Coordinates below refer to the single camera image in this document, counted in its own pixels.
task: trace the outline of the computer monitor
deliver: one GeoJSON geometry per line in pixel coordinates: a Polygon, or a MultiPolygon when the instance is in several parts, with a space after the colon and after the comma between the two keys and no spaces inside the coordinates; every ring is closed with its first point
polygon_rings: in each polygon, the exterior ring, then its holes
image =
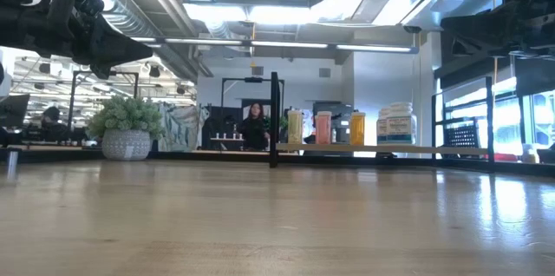
{"type": "Polygon", "coordinates": [[[0,98],[0,127],[22,127],[30,95],[11,95],[0,98]]]}

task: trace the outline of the black shirt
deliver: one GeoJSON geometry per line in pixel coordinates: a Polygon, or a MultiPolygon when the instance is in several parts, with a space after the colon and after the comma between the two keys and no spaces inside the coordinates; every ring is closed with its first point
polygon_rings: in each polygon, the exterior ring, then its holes
{"type": "Polygon", "coordinates": [[[239,133],[243,134],[245,149],[264,150],[268,147],[268,140],[264,136],[264,121],[262,119],[247,118],[241,123],[239,133]]]}

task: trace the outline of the vase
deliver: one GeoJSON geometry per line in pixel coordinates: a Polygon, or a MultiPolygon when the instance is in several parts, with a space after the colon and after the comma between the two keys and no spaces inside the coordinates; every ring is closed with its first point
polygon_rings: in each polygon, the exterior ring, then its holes
{"type": "Polygon", "coordinates": [[[150,134],[141,130],[108,129],[102,138],[102,153],[110,160],[145,160],[150,147],[150,134]]]}

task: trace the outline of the bottle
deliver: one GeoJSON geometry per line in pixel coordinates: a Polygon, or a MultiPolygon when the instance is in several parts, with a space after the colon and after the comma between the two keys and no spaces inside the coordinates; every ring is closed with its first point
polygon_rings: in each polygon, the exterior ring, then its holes
{"type": "Polygon", "coordinates": [[[363,112],[353,112],[350,115],[350,144],[364,146],[364,128],[366,114],[363,112]]]}
{"type": "Polygon", "coordinates": [[[300,110],[290,110],[287,113],[287,141],[292,144],[303,143],[303,113],[300,110]]]}
{"type": "Polygon", "coordinates": [[[316,144],[331,144],[331,112],[320,111],[316,118],[316,144]]]}
{"type": "Polygon", "coordinates": [[[378,145],[385,145],[388,143],[388,115],[389,108],[382,108],[380,110],[380,117],[378,118],[375,128],[378,145]]]}
{"type": "Polygon", "coordinates": [[[388,144],[416,144],[416,116],[411,102],[395,102],[389,106],[388,144]]]}

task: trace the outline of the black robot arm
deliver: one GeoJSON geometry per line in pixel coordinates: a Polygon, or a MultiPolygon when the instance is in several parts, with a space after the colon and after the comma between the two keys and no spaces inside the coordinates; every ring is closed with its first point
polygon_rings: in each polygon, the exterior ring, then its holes
{"type": "Polygon", "coordinates": [[[0,0],[0,46],[40,56],[67,56],[90,65],[101,79],[111,68],[153,55],[152,49],[115,31],[101,12],[102,0],[0,0]]]}

